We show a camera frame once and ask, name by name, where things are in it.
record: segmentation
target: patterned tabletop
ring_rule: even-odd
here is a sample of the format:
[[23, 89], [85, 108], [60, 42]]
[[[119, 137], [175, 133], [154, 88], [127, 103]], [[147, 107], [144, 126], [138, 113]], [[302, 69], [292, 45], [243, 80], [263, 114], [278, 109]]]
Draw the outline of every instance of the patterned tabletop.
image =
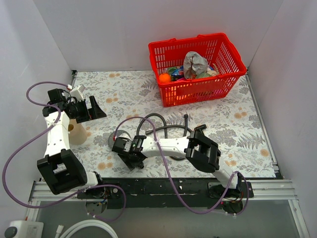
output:
[[[167, 124], [184, 124], [184, 114], [189, 115], [188, 127], [191, 129], [206, 124], [205, 135], [219, 144], [222, 158], [234, 171], [238, 170], [246, 177], [275, 177], [272, 156], [244, 76], [223, 99], [170, 108], [162, 106], [152, 71], [79, 72], [75, 85], [79, 84], [87, 88], [84, 96], [94, 95], [107, 114], [104, 119], [83, 123], [88, 134], [86, 142], [80, 146], [71, 145], [88, 171], [97, 171], [108, 178], [167, 177], [161, 157], [148, 158], [143, 169], [130, 171], [108, 146], [109, 135], [122, 120], [159, 113]], [[159, 118], [151, 120], [156, 127], [162, 126]], [[134, 136], [139, 122], [140, 119], [127, 121], [120, 129]], [[140, 134], [149, 129], [152, 129], [150, 124], [145, 122]], [[168, 131], [169, 138], [182, 135], [182, 129]], [[163, 132], [160, 131], [158, 136], [163, 138]], [[197, 171], [187, 160], [167, 160], [174, 178], [212, 177]]]

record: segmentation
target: red basket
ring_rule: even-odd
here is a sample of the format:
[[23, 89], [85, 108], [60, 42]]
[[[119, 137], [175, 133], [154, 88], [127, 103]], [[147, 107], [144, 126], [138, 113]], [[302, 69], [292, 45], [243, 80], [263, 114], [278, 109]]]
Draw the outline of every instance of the red basket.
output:
[[[225, 97], [240, 76], [247, 72], [241, 57], [224, 33], [198, 35], [182, 40], [170, 39], [149, 43], [150, 61], [157, 78], [164, 107], [201, 102]], [[219, 75], [161, 83], [159, 75], [168, 67], [183, 65], [186, 54], [196, 51]]]

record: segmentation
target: orange ball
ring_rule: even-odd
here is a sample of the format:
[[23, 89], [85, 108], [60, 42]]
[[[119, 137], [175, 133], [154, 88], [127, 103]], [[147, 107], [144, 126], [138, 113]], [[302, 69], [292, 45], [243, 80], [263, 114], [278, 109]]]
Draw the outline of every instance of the orange ball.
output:
[[159, 81], [161, 83], [170, 83], [171, 82], [171, 78], [170, 78], [170, 75], [168, 73], [162, 73], [158, 78], [159, 78]]

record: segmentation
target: beige cup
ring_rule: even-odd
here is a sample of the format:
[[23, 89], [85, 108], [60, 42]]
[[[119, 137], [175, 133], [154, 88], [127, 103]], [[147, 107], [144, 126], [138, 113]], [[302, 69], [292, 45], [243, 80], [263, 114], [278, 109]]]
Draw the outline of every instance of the beige cup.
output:
[[81, 145], [87, 140], [87, 132], [81, 123], [77, 124], [75, 119], [71, 119], [68, 125], [68, 140], [72, 145]]

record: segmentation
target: gray plastic bag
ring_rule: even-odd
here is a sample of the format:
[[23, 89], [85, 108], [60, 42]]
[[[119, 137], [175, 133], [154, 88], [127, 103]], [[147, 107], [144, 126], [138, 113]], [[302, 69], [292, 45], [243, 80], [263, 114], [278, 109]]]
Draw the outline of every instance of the gray plastic bag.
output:
[[207, 72], [208, 61], [197, 52], [190, 51], [185, 56], [183, 66], [185, 78], [192, 78], [192, 75]]

